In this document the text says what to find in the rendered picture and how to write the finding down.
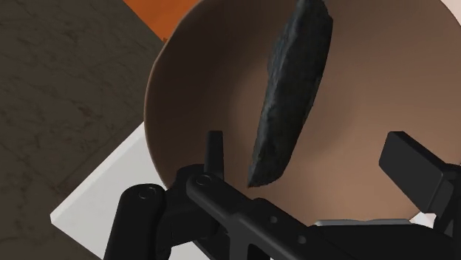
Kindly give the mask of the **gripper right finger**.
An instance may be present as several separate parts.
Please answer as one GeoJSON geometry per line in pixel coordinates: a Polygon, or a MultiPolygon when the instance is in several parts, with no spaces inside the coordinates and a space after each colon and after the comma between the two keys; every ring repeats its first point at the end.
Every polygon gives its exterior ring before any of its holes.
{"type": "Polygon", "coordinates": [[[435,230],[451,230],[454,248],[461,249],[461,165],[442,161],[404,131],[391,131],[379,166],[420,212],[436,215],[435,230]]]}

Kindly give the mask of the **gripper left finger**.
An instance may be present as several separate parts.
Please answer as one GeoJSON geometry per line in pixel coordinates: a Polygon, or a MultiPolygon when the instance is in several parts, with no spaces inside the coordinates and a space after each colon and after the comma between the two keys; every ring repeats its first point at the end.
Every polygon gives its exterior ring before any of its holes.
{"type": "Polygon", "coordinates": [[[326,241],[265,199],[227,184],[221,131],[207,134],[204,164],[177,172],[168,190],[133,185],[121,195],[103,260],[168,260],[197,244],[210,260],[325,260],[326,241]]]}

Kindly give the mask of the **brown round bowl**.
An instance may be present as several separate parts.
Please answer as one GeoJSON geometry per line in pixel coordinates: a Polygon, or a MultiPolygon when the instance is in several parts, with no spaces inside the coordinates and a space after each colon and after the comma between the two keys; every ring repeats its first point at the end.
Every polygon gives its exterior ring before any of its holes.
{"type": "Polygon", "coordinates": [[[381,171],[386,135],[404,131],[461,163],[461,25],[442,0],[325,0],[332,43],[318,95],[282,178],[247,186],[267,59],[296,0],[202,0],[154,63],[148,149],[161,180],[202,163],[223,133],[225,180],[306,225],[410,219],[417,208],[381,171]]]}

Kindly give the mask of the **white table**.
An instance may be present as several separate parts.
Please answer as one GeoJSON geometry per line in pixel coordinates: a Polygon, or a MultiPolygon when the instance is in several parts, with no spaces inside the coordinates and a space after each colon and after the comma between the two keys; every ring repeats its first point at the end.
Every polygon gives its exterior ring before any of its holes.
{"type": "MultiPolygon", "coordinates": [[[[76,242],[103,258],[110,229],[120,195],[128,187],[142,183],[162,184],[154,163],[148,154],[148,146],[141,123],[51,214],[51,223],[76,242]]],[[[293,197],[294,188],[279,191],[280,182],[264,188],[252,188],[244,193],[250,197],[264,197],[283,210],[307,210],[312,202],[321,198],[293,197]]],[[[357,219],[359,209],[338,216],[324,214],[317,219],[357,219]]],[[[358,219],[382,219],[364,216],[358,219]]],[[[192,242],[174,247],[171,260],[208,260],[208,257],[192,242]]]]}

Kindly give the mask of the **black rough oblong object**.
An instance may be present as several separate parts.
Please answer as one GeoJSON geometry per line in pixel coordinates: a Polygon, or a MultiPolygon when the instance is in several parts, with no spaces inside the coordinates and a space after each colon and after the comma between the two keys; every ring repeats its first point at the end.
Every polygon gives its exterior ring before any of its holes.
{"type": "Polygon", "coordinates": [[[313,107],[329,54],[333,19],[323,0],[298,0],[270,56],[247,184],[279,179],[313,107]]]}

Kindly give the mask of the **orange flat board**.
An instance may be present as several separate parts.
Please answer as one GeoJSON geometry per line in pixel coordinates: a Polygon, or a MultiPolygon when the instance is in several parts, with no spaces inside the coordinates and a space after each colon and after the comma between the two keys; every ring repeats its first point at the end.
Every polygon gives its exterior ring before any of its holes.
{"type": "Polygon", "coordinates": [[[123,0],[134,13],[166,42],[183,16],[200,0],[123,0]]]}

